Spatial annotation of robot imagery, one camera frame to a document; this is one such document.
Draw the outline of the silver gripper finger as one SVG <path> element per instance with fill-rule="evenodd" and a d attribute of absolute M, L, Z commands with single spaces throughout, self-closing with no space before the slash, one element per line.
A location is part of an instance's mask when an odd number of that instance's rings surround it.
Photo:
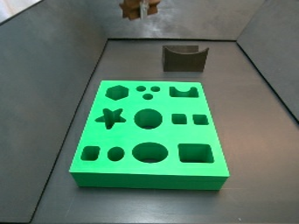
<path fill-rule="evenodd" d="M 140 0 L 140 19 L 146 19 L 150 9 L 150 0 Z"/>

